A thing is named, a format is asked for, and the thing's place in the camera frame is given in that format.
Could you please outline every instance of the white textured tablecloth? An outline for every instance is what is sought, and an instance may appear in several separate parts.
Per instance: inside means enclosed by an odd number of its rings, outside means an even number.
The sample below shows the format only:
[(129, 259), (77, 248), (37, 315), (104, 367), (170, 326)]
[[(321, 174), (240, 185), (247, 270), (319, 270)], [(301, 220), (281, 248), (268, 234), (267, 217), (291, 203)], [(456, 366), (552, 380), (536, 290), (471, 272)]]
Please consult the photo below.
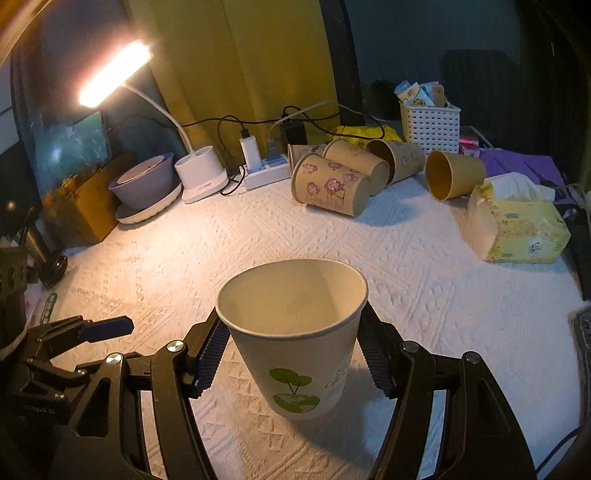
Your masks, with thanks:
[[(55, 364), (71, 369), (113, 351), (154, 353), (205, 321), (218, 290), (237, 273), (288, 258), (330, 258), (365, 275), (369, 301), (403, 338), (432, 353), (480, 352), (537, 465), (578, 425), (567, 315), (583, 302), (561, 258), (552, 265), (478, 260), (462, 241), (462, 216), (414, 179), (371, 199), (357, 219), (299, 205), (288, 181), (193, 205), (179, 199), (156, 218), (119, 225), (101, 244), (70, 256), (53, 319), (125, 314), (135, 331), (80, 345)], [(261, 288), (277, 293), (273, 285)], [(438, 395), (421, 476), (434, 468), (442, 405)], [(193, 409), (220, 479), (364, 479), (394, 402), (374, 387), (356, 345), (337, 407), (320, 420), (290, 423), (267, 406), (230, 340), (212, 387)], [(147, 410), (152, 472), (164, 478)]]

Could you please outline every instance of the desk lamp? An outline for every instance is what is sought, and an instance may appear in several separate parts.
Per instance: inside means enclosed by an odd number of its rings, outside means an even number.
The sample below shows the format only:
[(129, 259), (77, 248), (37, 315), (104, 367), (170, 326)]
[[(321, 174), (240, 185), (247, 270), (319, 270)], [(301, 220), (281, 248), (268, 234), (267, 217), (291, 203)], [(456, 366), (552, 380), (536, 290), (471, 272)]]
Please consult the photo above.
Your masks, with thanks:
[(189, 152), (194, 153), (195, 150), (191, 145), (191, 141), (181, 124), (144, 92), (140, 92), (126, 83), (135, 72), (150, 61), (151, 57), (149, 48), (141, 41), (135, 40), (127, 44), (88, 82), (82, 90), (78, 101), (81, 105), (88, 108), (96, 108), (118, 87), (126, 88), (130, 92), (142, 97), (160, 113), (165, 115), (178, 128), (178, 132), (181, 134)]
[(182, 166), (184, 175), (180, 173), (185, 186), (183, 200), (193, 203), (223, 189), (228, 184), (228, 176), (217, 155), (212, 154), (212, 147), (204, 147), (195, 151), (183, 127), (170, 113), (158, 105), (145, 93), (126, 83), (135, 72), (149, 62), (150, 50), (141, 41), (135, 40), (115, 54), (111, 61), (97, 73), (85, 86), (79, 102), (88, 108), (98, 107), (117, 87), (123, 87), (142, 97), (150, 105), (165, 115), (178, 129), (189, 154), (181, 158), (177, 164)]

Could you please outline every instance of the white plastic basket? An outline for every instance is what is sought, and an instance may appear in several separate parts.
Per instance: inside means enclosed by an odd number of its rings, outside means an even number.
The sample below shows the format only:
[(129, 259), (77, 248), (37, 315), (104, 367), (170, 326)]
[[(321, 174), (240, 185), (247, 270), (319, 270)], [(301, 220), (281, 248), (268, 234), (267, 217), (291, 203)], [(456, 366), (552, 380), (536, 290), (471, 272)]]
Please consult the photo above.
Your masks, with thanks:
[(457, 153), (460, 140), (460, 112), (448, 107), (400, 104), (402, 131), (407, 142), (418, 143), (426, 155), (432, 150)]

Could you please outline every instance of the purple cloth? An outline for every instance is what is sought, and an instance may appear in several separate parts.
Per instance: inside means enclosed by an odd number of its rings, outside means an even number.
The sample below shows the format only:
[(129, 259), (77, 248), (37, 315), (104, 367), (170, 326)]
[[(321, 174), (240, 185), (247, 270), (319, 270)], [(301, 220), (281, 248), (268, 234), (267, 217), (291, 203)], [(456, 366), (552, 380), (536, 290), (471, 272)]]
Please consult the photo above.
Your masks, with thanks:
[(566, 184), (554, 164), (546, 155), (525, 155), (493, 148), (481, 148), (480, 159), (486, 167), (486, 176), (495, 177), (516, 171), (530, 178), (536, 185), (556, 189), (555, 205), (575, 205)]

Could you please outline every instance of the kraft paper cup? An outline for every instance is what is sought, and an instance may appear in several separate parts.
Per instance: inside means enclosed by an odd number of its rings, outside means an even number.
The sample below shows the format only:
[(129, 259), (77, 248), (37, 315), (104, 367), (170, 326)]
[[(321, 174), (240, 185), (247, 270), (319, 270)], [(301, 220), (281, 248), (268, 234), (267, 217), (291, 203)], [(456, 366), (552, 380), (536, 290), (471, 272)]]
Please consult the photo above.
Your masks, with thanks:
[(291, 194), (300, 203), (356, 217), (367, 207), (371, 180), (340, 163), (305, 155), (291, 175)]
[(372, 196), (381, 192), (388, 183), (388, 162), (363, 148), (351, 145), (346, 140), (330, 142), (324, 149), (323, 157), (367, 175), (371, 180)]
[(366, 149), (390, 165), (388, 185), (416, 175), (425, 167), (425, 152), (416, 143), (372, 140)]
[(326, 144), (322, 145), (287, 145), (287, 161), (290, 165), (290, 170), (293, 172), (297, 163), (302, 157), (308, 153), (315, 153), (316, 155), (322, 155)]
[(486, 178), (480, 159), (437, 150), (427, 157), (425, 172), (429, 191), (440, 202), (471, 193)]

